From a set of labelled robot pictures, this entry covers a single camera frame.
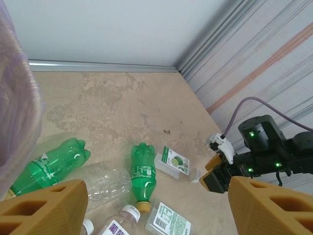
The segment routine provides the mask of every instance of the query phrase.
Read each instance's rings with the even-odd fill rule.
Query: bottle label
[[[126,232],[126,230],[119,223],[117,223],[115,220],[112,220],[102,235],[129,235],[129,233]]]
[[[160,203],[153,224],[167,235],[189,235],[191,223]]]
[[[35,159],[30,162],[30,164],[35,164],[42,172],[46,174],[46,179],[36,179],[37,183],[42,186],[43,188],[46,187],[47,180],[50,181],[51,185],[57,184],[60,180],[56,176],[54,176],[53,172],[49,169],[49,159],[46,156],[46,154],[43,154],[43,156],[40,159]]]
[[[190,166],[189,159],[174,152],[173,150],[169,149],[166,146],[164,146],[162,162],[166,163],[168,166],[170,166],[174,170],[177,170],[186,175],[189,175],[189,166]]]
[[[132,179],[136,178],[156,178],[156,169],[149,165],[135,166],[131,169]]]

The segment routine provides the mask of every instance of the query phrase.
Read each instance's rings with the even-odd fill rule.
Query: green plastic bottle
[[[141,142],[132,148],[132,185],[140,212],[150,211],[150,197],[156,188],[155,148]]]
[[[83,140],[71,138],[31,161],[8,194],[11,197],[20,196],[57,184],[89,159],[90,151],[84,149],[85,144]]]

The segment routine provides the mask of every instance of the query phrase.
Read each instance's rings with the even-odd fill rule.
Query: orange stripe on wall
[[[256,68],[252,73],[247,75],[243,80],[241,80],[235,87],[233,87],[228,93],[223,95],[218,101],[216,101],[211,107],[207,108],[209,114],[213,113],[222,104],[232,98],[235,94],[241,91],[249,83],[255,80],[260,74],[267,70],[274,63],[280,61],[286,55],[288,55],[292,50],[296,49],[304,41],[313,35],[313,23],[309,24],[302,31],[296,34],[288,42],[286,42],[281,48],[278,49],[268,60],[266,60],[262,65]]]

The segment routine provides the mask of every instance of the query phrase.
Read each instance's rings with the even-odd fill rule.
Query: white bottle cap
[[[198,169],[193,169],[195,172],[194,172],[194,178],[190,180],[190,182],[192,183],[197,183],[199,182],[199,179],[201,178],[201,172],[198,170]]]
[[[87,235],[91,235],[93,233],[94,226],[90,219],[84,219],[83,226],[86,229]]]
[[[140,219],[140,212],[137,210],[136,207],[133,207],[132,205],[126,205],[124,206],[122,211],[125,211],[125,212],[127,211],[128,213],[130,213],[136,219],[136,222],[138,223]]]

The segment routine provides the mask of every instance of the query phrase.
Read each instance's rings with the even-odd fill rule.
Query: plastic bottle
[[[197,235],[193,224],[156,199],[145,228],[153,235]]]
[[[164,145],[157,148],[155,158],[157,169],[169,174],[179,181],[199,182],[201,172],[193,167],[193,163]]]
[[[93,164],[77,169],[66,178],[66,181],[73,179],[84,180],[86,183],[87,211],[128,193],[132,187],[131,177],[126,169],[104,170],[102,164]]]
[[[57,184],[90,157],[85,141],[71,138],[59,147],[31,161],[10,188],[10,195],[19,196]]]
[[[156,188],[155,148],[142,142],[132,148],[132,189],[140,212],[150,211],[149,199]]]
[[[113,215],[105,221],[98,235],[136,235],[134,225],[139,218],[139,211],[131,205],[126,205],[118,215]],[[80,235],[91,235],[93,229],[93,223],[85,219]]]

